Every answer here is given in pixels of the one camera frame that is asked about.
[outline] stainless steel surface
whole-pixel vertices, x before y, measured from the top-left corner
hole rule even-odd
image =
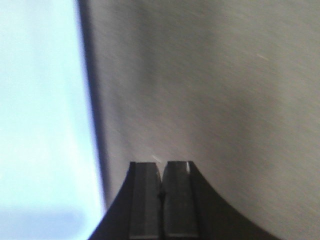
[[[320,2],[92,0],[109,200],[192,160],[241,213],[320,239]]]

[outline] bright light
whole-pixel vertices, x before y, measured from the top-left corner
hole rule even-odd
[[[75,0],[0,1],[0,240],[85,240],[103,194]]]

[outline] black plastic part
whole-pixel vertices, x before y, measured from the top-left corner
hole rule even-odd
[[[118,195],[89,240],[128,240],[135,169],[131,162]]]
[[[202,240],[278,240],[220,197],[193,162],[189,162],[189,169]]]
[[[130,219],[130,240],[160,239],[160,174],[155,163],[136,163]]]
[[[155,163],[131,162],[89,240],[279,240],[220,197],[191,161],[168,162],[161,194],[160,184]]]
[[[187,162],[169,161],[164,169],[163,226],[166,240],[199,239]]]

